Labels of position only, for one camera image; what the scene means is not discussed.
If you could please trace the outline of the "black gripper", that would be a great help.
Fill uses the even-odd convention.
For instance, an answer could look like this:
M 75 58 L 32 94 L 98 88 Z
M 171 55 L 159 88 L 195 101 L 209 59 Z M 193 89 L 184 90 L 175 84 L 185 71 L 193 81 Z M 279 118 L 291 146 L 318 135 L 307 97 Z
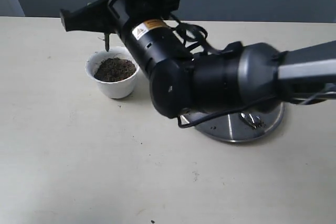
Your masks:
M 60 18 L 66 31 L 121 33 L 152 18 L 168 18 L 178 10 L 180 0 L 97 0 L 70 12 L 62 9 Z

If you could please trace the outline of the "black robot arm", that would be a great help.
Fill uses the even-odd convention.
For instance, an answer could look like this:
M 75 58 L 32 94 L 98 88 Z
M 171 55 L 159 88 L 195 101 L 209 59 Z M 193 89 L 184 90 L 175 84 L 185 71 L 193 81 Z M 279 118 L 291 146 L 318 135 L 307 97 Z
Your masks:
M 198 25 L 165 23 L 180 0 L 97 0 L 61 10 L 66 31 L 117 34 L 150 81 L 156 110 L 173 119 L 191 111 L 209 118 L 280 102 L 331 99 L 335 42 L 280 52 L 266 43 L 233 42 L 216 49 Z

